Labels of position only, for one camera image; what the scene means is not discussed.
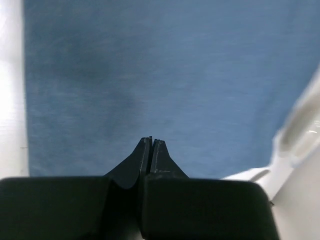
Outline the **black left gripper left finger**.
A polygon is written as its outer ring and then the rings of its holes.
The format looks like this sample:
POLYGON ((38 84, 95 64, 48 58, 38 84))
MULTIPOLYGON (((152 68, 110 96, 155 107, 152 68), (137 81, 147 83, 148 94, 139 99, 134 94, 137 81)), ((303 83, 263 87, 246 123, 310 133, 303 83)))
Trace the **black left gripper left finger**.
POLYGON ((101 176, 10 177, 0 182, 3 240, 140 240, 141 180, 153 143, 101 176))

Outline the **white round plate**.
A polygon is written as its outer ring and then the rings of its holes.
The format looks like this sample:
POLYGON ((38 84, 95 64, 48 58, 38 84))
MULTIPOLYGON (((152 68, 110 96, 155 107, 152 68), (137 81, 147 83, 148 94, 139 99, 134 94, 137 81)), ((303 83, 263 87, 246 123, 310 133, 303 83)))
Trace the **white round plate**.
POLYGON ((295 102, 272 141, 269 165, 227 180, 250 181, 267 193, 282 240, 320 238, 320 71, 295 102))

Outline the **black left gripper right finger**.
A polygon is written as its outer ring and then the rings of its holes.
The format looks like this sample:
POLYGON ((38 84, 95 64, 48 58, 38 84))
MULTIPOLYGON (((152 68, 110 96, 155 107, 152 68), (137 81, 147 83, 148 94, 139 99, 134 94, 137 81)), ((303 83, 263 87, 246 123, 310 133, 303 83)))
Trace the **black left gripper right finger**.
POLYGON ((277 240, 265 191, 239 180, 189 178, 155 140, 144 179, 142 235, 147 240, 277 240))

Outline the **blue cloth napkin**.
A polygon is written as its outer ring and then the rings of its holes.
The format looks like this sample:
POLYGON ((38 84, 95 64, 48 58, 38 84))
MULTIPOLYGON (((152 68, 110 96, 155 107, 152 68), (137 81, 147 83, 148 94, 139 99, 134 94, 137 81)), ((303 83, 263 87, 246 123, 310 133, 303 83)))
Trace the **blue cloth napkin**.
POLYGON ((26 0, 32 176, 102 175, 143 137, 221 178, 267 165, 320 61, 317 0, 26 0))

